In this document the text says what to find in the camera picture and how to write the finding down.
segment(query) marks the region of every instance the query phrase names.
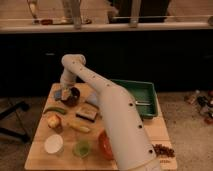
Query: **green tray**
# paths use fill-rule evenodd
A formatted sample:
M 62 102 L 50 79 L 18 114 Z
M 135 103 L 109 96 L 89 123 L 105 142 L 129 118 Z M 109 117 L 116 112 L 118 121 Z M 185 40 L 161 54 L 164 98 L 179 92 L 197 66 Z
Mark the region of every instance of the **green tray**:
M 152 119 L 158 115 L 156 92 L 151 82 L 111 79 L 114 83 L 126 88 L 137 101 L 147 101 L 151 105 L 138 106 L 137 110 L 141 118 Z

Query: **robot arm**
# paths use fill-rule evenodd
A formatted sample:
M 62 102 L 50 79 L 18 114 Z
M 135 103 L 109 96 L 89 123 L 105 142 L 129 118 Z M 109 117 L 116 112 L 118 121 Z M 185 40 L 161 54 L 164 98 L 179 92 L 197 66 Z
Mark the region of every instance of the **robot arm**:
M 146 134 L 135 101 L 123 87 L 91 71 L 83 55 L 65 55 L 62 88 L 73 86 L 76 76 L 98 94 L 100 114 L 119 170 L 158 171 L 160 163 Z

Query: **wooden table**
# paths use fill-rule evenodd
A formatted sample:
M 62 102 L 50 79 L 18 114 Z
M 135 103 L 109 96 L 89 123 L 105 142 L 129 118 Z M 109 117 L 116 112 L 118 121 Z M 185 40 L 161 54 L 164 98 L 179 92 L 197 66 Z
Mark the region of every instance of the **wooden table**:
M 50 115 L 51 112 L 43 114 L 25 163 L 26 170 L 117 170 L 115 161 L 106 160 L 98 148 L 97 137 L 104 129 L 101 117 L 98 115 L 95 123 L 91 123 L 75 116 L 75 112 L 80 106 L 87 106 L 98 111 L 97 108 L 85 103 L 85 98 L 88 97 L 92 89 L 86 83 L 77 83 L 76 87 L 81 92 L 81 97 L 77 106 L 68 107 L 60 101 L 54 100 L 54 91 L 60 89 L 60 84 L 55 83 L 52 85 L 44 107 L 44 109 L 46 109 L 49 106 L 58 106 L 68 110 L 66 115 L 58 114 L 58 116 L 62 118 L 63 125 L 63 132 L 60 133 L 64 140 L 63 152 L 58 155 L 50 155 L 45 152 L 44 141 L 47 137 L 55 134 L 55 132 L 47 125 L 47 116 Z M 90 127 L 92 131 L 89 134 L 74 131 L 68 126 L 67 123 L 69 121 L 81 122 Z M 159 103 L 158 116 L 151 120 L 144 120 L 144 126 L 153 145 L 162 144 L 172 148 Z M 89 140 L 92 147 L 90 155 L 83 159 L 76 157 L 72 153 L 75 142 L 80 139 Z M 159 157 L 159 159 L 164 170 L 177 169 L 175 157 Z

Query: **cabinet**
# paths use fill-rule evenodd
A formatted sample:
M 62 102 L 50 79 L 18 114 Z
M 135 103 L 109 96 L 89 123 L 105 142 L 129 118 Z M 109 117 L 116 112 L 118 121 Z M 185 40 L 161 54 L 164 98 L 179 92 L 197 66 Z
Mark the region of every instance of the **cabinet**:
M 0 35 L 0 96 L 47 95 L 61 57 L 82 53 L 107 78 L 150 81 L 157 91 L 212 89 L 212 30 Z

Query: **small white cup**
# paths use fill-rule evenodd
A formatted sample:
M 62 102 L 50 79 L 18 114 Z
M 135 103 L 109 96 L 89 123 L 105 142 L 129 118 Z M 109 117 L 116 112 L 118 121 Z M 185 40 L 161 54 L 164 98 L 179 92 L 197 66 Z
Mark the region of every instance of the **small white cup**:
M 48 154 L 59 154 L 63 150 L 63 138 L 59 134 L 49 136 L 44 143 L 44 149 Z

